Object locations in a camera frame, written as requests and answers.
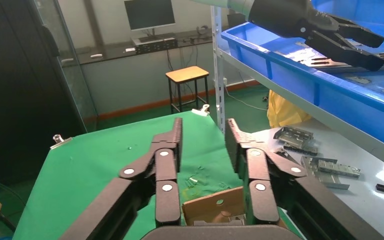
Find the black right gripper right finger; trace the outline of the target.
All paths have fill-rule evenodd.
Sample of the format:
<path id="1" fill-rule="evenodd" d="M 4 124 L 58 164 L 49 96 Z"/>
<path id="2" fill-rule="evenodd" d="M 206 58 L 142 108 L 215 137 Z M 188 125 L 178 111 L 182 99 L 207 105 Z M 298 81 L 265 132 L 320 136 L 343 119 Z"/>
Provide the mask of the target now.
<path id="1" fill-rule="evenodd" d="M 225 146 L 243 181 L 249 225 L 277 225 L 285 209 L 308 240 L 381 240 L 383 236 L 300 164 L 227 119 Z"/>

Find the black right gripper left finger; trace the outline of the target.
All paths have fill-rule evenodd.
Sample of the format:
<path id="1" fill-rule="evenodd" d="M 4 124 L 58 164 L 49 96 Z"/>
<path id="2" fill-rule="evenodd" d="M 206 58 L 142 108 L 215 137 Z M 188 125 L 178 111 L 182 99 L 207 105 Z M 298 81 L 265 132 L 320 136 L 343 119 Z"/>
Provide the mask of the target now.
<path id="1" fill-rule="evenodd" d="M 121 240 L 137 212 L 155 196 L 155 225 L 181 223 L 177 174 L 182 155 L 183 120 L 152 138 L 147 153 L 119 171 L 71 226 L 62 240 Z"/>

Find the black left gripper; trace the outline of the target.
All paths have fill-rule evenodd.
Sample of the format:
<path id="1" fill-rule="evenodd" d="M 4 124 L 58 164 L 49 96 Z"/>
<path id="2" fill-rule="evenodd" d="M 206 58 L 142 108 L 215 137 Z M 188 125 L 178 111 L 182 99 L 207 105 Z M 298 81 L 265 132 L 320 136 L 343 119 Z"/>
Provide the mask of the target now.
<path id="1" fill-rule="evenodd" d="M 382 35 L 351 20 L 318 11 L 310 0 L 255 0 L 248 21 L 283 38 L 306 39 L 309 47 L 334 62 L 372 72 L 384 66 L 383 58 L 346 40 L 378 48 L 384 42 Z"/>

